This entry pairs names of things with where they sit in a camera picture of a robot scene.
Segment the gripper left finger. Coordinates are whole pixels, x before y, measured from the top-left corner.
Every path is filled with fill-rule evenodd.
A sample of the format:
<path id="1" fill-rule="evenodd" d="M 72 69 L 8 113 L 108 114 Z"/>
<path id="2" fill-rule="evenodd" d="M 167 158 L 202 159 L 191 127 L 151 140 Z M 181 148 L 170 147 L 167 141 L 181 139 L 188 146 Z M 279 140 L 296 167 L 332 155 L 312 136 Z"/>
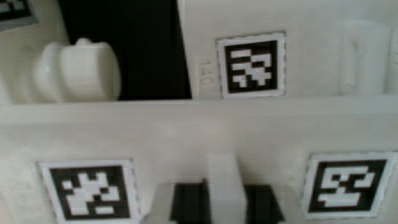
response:
<path id="1" fill-rule="evenodd" d="M 175 184 L 168 220 L 175 224 L 211 224 L 206 181 Z"/>

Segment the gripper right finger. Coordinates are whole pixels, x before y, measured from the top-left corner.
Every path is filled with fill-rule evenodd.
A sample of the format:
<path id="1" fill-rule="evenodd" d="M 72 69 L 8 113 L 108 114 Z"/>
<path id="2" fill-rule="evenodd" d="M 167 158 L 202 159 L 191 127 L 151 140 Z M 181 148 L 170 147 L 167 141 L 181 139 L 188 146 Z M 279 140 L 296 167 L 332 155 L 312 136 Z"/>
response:
<path id="1" fill-rule="evenodd" d="M 245 224 L 280 224 L 284 215 L 273 189 L 268 185 L 247 185 L 247 218 Z"/>

